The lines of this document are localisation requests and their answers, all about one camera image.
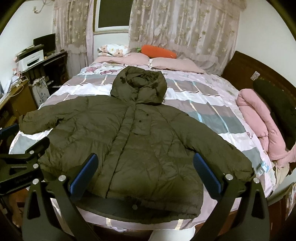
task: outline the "black desk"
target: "black desk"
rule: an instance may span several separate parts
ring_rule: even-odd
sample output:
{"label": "black desk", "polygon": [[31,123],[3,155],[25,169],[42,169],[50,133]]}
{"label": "black desk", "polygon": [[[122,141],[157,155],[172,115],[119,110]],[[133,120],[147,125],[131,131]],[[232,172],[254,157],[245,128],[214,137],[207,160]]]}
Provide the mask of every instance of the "black desk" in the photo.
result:
{"label": "black desk", "polygon": [[69,80],[67,57],[67,51],[53,53],[43,61],[23,71],[22,75],[27,77],[31,84],[35,79],[48,76],[48,89],[49,93],[52,94],[58,90],[57,86],[61,86]]}

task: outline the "bed frame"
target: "bed frame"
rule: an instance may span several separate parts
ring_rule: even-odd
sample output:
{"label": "bed frame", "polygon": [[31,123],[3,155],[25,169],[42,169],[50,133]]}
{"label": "bed frame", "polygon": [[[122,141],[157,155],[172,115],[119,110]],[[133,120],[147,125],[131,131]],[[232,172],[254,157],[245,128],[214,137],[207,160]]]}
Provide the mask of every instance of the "bed frame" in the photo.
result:
{"label": "bed frame", "polygon": [[286,92],[296,106],[296,87],[272,68],[246,54],[235,51],[221,76],[238,90],[252,89],[253,81],[258,78],[255,76],[256,72],[260,74],[259,77]]}

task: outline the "floral pillow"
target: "floral pillow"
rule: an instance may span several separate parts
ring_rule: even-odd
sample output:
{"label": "floral pillow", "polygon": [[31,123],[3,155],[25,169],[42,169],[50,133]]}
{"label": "floral pillow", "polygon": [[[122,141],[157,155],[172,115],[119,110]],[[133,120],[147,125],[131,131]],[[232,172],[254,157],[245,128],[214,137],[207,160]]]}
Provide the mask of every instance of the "floral pillow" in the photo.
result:
{"label": "floral pillow", "polygon": [[98,56],[123,57],[130,52],[128,47],[120,44],[107,44],[98,48]]}

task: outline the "window pane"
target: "window pane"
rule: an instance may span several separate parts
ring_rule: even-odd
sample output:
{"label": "window pane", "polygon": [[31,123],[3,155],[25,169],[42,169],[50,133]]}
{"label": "window pane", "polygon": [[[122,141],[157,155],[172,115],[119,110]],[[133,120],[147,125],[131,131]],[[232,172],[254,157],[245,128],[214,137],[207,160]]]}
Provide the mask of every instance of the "window pane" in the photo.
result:
{"label": "window pane", "polygon": [[128,26],[133,0],[101,0],[99,28]]}

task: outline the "jacket hood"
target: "jacket hood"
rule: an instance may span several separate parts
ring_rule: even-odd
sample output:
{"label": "jacket hood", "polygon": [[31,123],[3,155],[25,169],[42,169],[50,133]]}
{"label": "jacket hood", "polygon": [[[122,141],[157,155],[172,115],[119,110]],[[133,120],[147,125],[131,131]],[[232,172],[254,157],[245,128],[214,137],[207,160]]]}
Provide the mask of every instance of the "jacket hood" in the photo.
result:
{"label": "jacket hood", "polygon": [[166,90],[167,83],[162,72],[128,66],[113,81],[110,94],[124,102],[161,104]]}

